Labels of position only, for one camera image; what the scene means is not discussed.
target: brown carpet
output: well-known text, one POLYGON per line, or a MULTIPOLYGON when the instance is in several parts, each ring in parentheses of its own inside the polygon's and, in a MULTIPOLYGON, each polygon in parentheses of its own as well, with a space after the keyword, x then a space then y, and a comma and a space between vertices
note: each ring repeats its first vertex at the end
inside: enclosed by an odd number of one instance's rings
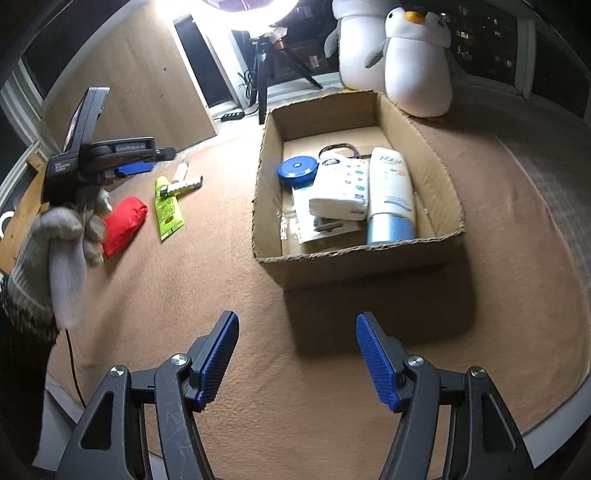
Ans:
MULTIPOLYGON (((339 480, 379 476, 397 416, 378 401, 355 341, 372 310, 387 333, 440 368, 486 368, 526 431, 580 385, 589 367, 589 306, 542 198, 493 136, 456 110, 418 125, 466 208, 454 264, 284 294, 251 253, 251 201, 261 132, 196 153, 204 186, 180 200, 187 225, 161 244, 155 175, 115 191, 150 208, 119 258, 89 275, 84 327, 72 332, 86 399, 113 364, 154 367, 207 333, 224 309, 241 335, 215 403, 197 416, 217 476, 339 480)), ((165 172, 172 176, 175 167, 165 172)), ((65 338, 50 372, 74 392, 65 338)), ((153 416, 150 445, 158 449, 153 416)), ((442 414, 433 474, 441 471, 442 414)))

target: yellow tube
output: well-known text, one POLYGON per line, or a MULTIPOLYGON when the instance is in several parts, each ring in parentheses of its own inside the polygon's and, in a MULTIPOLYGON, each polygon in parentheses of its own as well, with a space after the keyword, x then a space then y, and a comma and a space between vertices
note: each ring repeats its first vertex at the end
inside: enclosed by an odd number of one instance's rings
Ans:
POLYGON ((160 190, 166 185, 170 185, 166 177, 158 177, 156 179, 155 203, 158 228, 160 229, 160 240, 165 240, 184 225, 183 215, 178 206, 177 198, 174 196, 160 196, 160 190))

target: cable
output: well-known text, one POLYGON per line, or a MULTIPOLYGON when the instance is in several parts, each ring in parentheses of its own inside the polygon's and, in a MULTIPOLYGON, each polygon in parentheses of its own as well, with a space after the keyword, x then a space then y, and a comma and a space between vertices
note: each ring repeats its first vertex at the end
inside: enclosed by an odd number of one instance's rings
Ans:
POLYGON ((242 80, 242 86, 246 88, 246 98, 250 105, 254 105, 256 101, 256 72, 248 69, 244 72, 244 74, 239 73, 238 76, 242 80))
POLYGON ((68 340, 68 350, 70 351, 70 365, 72 366, 72 378, 74 380, 74 386, 76 387, 76 391, 78 392, 78 398, 80 399, 80 403, 82 406, 86 408, 86 403, 84 402, 84 398, 82 398, 82 392, 80 392, 80 387, 78 386, 78 379, 76 378, 76 369, 74 368, 74 352, 72 352, 72 340, 70 340, 70 332, 66 330, 66 339, 68 340))
POLYGON ((357 150, 357 148, 354 145, 351 145, 350 143, 335 143, 333 145, 327 145, 322 150, 320 150, 320 152, 318 153, 318 157, 320 158, 320 156, 324 152, 328 152, 329 150, 335 150, 337 148, 348 148, 353 152, 353 158, 359 158, 359 150, 357 150))

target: blue object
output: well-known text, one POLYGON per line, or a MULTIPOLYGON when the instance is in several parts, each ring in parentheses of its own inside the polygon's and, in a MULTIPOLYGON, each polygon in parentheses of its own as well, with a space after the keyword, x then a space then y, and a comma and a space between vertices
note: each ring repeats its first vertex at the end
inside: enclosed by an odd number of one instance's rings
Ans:
POLYGON ((314 157, 301 155, 285 160, 277 167, 279 178, 292 187, 304 187, 312 184, 318 171, 318 162, 314 157))
POLYGON ((391 244, 414 238, 414 225, 405 217, 377 213, 368 220, 368 245, 391 244))
POLYGON ((217 337, 213 348, 209 351, 207 360, 200 369, 199 390, 195 396, 195 403, 201 410, 216 398, 217 391, 220 388, 224 373, 226 373, 226 368, 228 368, 234 347, 238 341, 239 330, 238 316, 232 313, 222 332, 217 337))
POLYGON ((357 317, 356 332, 357 343, 374 381, 379 400, 390 410, 395 410, 401 400, 396 391, 396 370, 364 314, 357 317))
POLYGON ((152 171, 154 168, 154 162, 151 161, 137 161, 133 163, 128 163, 127 165, 123 165, 119 167, 120 173, 124 175, 136 175, 138 173, 146 173, 152 171))

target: white stuffed toy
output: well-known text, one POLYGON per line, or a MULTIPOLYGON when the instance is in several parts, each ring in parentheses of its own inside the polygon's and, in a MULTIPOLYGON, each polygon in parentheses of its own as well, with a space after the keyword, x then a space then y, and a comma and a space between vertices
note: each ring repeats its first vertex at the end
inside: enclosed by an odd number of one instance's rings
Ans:
POLYGON ((339 48, 339 70, 343 85, 355 90, 385 92, 384 61, 365 69, 367 56, 381 48, 385 40, 388 12, 399 0, 333 0, 336 29, 324 42, 324 56, 339 48))
POLYGON ((423 15, 404 8, 386 17, 386 40, 370 54, 366 68, 385 56, 386 93, 398 108, 418 117, 444 115, 452 104, 452 83, 446 49, 452 42, 449 27, 439 15, 423 15))

